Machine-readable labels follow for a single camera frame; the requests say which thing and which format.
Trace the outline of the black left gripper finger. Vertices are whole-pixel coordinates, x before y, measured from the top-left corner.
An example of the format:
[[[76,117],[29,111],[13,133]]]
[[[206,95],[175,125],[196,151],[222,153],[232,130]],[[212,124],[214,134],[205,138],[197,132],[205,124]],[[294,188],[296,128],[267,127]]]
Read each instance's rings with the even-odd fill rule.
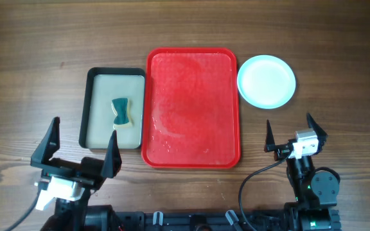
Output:
[[[114,178],[120,171],[121,165],[122,160],[118,148],[117,132],[114,130],[107,147],[107,152],[101,169],[101,176],[104,178]]]
[[[53,154],[60,148],[60,118],[54,117],[37,149],[31,156],[32,164],[45,164]]]

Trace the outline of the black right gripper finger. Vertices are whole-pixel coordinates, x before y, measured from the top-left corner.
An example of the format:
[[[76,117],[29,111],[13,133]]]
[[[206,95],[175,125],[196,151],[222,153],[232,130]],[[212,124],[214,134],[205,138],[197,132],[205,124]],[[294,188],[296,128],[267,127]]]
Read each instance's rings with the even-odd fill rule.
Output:
[[[270,125],[270,121],[267,120],[267,134],[265,138],[265,148],[275,148],[275,141],[274,141],[274,136],[272,133],[272,128]]]
[[[322,147],[324,146],[328,138],[328,134],[315,122],[310,113],[306,114],[306,120],[308,123],[308,127],[313,129],[317,135],[317,139],[319,141],[317,150],[322,151]]]

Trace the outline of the yellow green sponge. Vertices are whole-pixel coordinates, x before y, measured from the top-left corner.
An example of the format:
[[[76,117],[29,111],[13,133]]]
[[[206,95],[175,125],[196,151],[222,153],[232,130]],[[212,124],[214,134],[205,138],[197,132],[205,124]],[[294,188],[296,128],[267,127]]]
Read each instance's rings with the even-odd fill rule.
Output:
[[[130,116],[130,100],[128,98],[116,98],[111,101],[112,111],[115,118],[113,120],[113,129],[128,128],[133,126]]]

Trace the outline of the light blue plate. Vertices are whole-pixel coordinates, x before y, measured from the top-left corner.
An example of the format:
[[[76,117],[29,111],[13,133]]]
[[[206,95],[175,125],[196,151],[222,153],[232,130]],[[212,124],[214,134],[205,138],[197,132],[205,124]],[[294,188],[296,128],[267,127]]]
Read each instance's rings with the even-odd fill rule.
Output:
[[[266,110],[288,103],[297,85],[291,67],[271,55],[254,56],[244,62],[238,71],[236,83],[246,102]]]

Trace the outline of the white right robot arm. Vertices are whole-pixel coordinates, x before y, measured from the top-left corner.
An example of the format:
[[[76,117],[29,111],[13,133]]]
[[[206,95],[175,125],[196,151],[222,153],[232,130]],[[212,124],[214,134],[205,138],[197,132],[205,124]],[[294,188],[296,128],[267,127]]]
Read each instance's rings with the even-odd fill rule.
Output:
[[[283,209],[283,229],[294,231],[341,230],[337,205],[340,176],[328,168],[313,164],[312,157],[322,151],[328,134],[306,115],[308,128],[294,133],[286,144],[277,145],[270,122],[264,151],[273,152],[274,160],[287,164],[286,175],[295,195],[295,202],[286,203]]]

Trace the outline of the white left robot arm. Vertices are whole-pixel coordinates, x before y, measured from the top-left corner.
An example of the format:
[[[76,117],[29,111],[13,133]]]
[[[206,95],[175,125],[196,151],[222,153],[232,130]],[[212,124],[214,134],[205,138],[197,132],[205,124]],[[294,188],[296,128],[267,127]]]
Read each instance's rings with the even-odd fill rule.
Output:
[[[97,218],[89,225],[85,224],[85,218],[91,192],[99,190],[106,179],[114,178],[121,169],[117,133],[112,132],[103,160],[84,157],[81,163],[75,163],[53,156],[60,148],[59,124],[60,118],[54,117],[30,162],[32,167],[42,170],[35,208],[44,210],[55,200],[54,215],[47,220],[43,229],[92,230],[98,227],[108,230],[112,224],[108,217]]]

